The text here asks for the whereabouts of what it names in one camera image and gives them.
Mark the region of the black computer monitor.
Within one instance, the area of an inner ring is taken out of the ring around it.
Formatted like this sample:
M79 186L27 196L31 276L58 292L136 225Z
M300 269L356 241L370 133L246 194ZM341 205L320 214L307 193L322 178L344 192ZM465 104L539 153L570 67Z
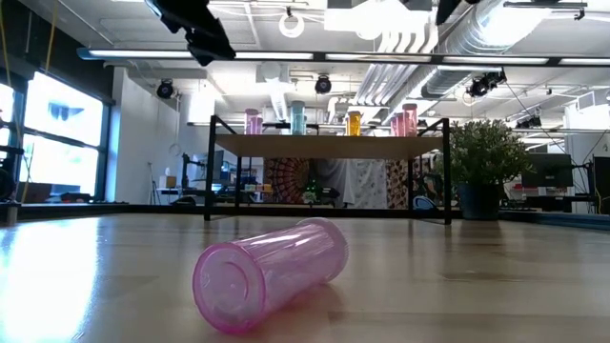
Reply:
M598 213L610 215L610 157L595 156L593 165Z
M530 153L528 161L530 167L521 175L523 187L568 188L574 186L573 164L569 154Z

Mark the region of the silver air duct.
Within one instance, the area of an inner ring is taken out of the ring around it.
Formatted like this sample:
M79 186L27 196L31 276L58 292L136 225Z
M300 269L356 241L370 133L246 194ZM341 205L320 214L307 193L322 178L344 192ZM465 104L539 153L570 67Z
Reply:
M434 49L438 54L504 54L551 13L543 8L505 7L515 0L481 0Z

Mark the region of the green potted plant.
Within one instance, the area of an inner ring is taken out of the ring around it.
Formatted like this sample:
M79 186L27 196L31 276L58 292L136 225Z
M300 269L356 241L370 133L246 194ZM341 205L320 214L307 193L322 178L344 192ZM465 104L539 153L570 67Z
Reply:
M501 120L453 123L449 150L437 168L448 169L449 196L466 220L496 221L504 185L532 170L525 144Z

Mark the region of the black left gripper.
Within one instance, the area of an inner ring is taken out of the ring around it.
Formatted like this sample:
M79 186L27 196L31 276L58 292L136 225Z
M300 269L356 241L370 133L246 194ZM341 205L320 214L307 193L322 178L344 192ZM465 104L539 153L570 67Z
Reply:
M235 51L219 20L209 11L210 0L145 0L148 8L172 33L187 31L187 49L200 66L214 60L234 60ZM213 33L213 37L202 34Z

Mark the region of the white ceiling pipe bundle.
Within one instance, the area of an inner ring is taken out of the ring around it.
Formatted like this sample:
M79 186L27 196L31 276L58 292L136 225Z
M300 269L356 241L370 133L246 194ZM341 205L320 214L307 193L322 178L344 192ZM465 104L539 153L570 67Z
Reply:
M414 31L386 31L382 33L379 52L417 53L430 52L438 42L438 28L432 18L415 27ZM400 89L413 66L372 64L360 84L353 104L358 106L385 106Z

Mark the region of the white ceiling light fixture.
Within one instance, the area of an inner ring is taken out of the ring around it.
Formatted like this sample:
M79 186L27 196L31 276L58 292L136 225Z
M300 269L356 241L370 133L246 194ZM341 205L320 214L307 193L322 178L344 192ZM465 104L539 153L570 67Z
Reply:
M324 30L353 32L363 40L382 33L416 32L434 19L433 0L353 0L352 6L328 0Z

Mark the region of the blue medicine bottle white cap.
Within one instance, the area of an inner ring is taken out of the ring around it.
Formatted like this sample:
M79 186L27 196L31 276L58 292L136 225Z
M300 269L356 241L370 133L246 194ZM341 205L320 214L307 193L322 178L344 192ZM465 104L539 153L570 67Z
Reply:
M306 116L304 114L305 103L295 100L291 103L291 135L305 135Z

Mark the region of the large bright window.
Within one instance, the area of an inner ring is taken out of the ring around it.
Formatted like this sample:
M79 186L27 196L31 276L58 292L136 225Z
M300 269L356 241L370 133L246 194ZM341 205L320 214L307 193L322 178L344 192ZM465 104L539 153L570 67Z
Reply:
M102 101L37 71L28 82L19 180L95 195L105 114Z

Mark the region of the black equipment stand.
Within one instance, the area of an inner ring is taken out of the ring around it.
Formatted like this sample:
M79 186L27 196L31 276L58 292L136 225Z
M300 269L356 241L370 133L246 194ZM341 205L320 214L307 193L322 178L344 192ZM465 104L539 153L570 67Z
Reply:
M0 144L0 226L12 226L17 221L21 204L15 200L17 192L16 163L24 153L22 148Z

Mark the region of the blue mat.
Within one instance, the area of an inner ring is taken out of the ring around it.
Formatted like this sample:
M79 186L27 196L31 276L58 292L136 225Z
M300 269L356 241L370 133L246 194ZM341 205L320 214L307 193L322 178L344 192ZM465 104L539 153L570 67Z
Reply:
M610 232L610 215L538 212L534 221L543 225Z

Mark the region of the black aluminium table frame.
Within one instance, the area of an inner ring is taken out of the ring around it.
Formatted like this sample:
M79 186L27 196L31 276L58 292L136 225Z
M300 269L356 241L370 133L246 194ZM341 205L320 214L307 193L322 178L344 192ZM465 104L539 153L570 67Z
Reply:
M443 211L409 211L384 209L340 209L311 207L254 207L229 205L227 207L164 206L134 204L0 204L0 222L10 219L33 220L120 213L151 214L202 214L232 216L294 216L294 217L347 217L347 218L446 218Z

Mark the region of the white hanging cloth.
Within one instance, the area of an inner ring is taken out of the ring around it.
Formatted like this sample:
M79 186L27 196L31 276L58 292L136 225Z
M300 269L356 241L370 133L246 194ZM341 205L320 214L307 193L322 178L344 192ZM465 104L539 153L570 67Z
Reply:
M386 163L382 159L313 159L311 169L322 187L338 191L336 208L386 209Z

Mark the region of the wooden shelf black metal legs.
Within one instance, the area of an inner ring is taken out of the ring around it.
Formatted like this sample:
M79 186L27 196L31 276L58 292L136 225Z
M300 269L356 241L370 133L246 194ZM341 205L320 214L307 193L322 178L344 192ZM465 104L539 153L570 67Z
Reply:
M244 157L307 158L307 159L392 159L408 161L408 208L413 209L413 163L416 158L433 150L449 150L447 118L421 129L417 136L330 136L330 135L249 135L237 133L219 116L213 115L209 127L208 163L214 164L214 148L219 146L237 157L237 168L242 169ZM236 178L235 207L240 207L241 187ZM450 225L454 218L449 196L451 184L443 180L442 220ZM204 207L216 207L212 191L212 172L207 173Z

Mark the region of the black overhead light bar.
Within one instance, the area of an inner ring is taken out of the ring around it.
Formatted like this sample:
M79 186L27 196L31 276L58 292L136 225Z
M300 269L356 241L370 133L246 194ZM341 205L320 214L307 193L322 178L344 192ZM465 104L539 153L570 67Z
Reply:
M93 50L80 48L83 60L192 60L187 50ZM438 53L324 52L242 50L235 62L306 62L406 64L433 66L494 66L518 68L610 68L607 56L452 55Z

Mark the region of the mandala wall tapestry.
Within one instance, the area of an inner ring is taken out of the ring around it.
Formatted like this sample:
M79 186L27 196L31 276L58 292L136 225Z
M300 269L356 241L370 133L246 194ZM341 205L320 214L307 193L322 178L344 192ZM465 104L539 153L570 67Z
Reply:
M264 158L263 183L270 184L265 203L302 204L302 194L309 180L310 160L302 158Z

